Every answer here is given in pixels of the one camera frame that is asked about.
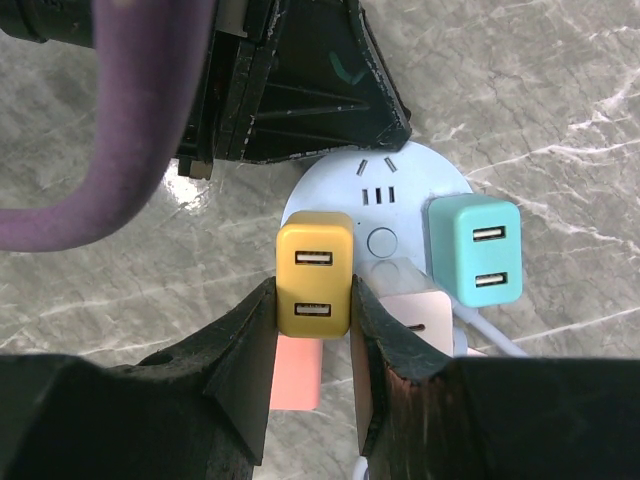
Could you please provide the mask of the yellow charger plug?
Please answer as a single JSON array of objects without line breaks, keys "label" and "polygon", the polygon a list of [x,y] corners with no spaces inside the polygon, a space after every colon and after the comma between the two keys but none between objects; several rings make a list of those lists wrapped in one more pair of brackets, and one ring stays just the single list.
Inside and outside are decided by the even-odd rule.
[{"label": "yellow charger plug", "polygon": [[354,225],[342,212],[299,211],[276,238],[277,325],[292,338],[336,339],[350,328]]}]

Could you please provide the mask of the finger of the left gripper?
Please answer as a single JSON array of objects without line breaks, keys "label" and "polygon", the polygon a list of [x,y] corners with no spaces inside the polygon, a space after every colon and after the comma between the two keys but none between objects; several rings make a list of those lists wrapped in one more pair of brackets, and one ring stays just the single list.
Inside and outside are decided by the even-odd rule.
[{"label": "finger of the left gripper", "polygon": [[358,1],[220,1],[178,173],[399,150],[411,112]]}]

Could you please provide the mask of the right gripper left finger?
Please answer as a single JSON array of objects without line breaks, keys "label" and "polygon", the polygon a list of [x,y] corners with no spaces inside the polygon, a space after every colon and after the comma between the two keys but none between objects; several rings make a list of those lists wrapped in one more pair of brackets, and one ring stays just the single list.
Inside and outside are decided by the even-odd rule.
[{"label": "right gripper left finger", "polygon": [[277,343],[267,279],[135,365],[1,359],[5,479],[249,479],[262,462]]}]

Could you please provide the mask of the round blue power strip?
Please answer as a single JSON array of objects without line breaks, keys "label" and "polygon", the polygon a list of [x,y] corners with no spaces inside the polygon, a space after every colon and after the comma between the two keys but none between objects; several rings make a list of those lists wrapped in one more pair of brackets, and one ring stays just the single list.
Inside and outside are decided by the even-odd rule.
[{"label": "round blue power strip", "polygon": [[342,212],[354,224],[354,265],[406,258],[427,273],[423,213],[435,198],[469,194],[445,157],[409,141],[398,152],[340,151],[317,160],[295,185],[281,222],[299,211]]}]

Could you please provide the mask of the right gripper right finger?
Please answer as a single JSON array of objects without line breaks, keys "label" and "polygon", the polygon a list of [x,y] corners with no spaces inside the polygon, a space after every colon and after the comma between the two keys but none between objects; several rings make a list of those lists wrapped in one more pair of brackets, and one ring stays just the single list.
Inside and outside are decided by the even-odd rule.
[{"label": "right gripper right finger", "polygon": [[373,479],[635,479],[639,364],[451,358],[351,290],[359,449]]}]

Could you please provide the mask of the white charger plug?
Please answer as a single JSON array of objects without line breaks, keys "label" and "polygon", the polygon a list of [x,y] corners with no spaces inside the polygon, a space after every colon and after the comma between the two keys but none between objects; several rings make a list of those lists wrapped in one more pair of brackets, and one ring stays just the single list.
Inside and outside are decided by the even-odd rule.
[{"label": "white charger plug", "polygon": [[363,262],[357,273],[391,316],[424,342],[453,355],[451,299],[409,259]]}]

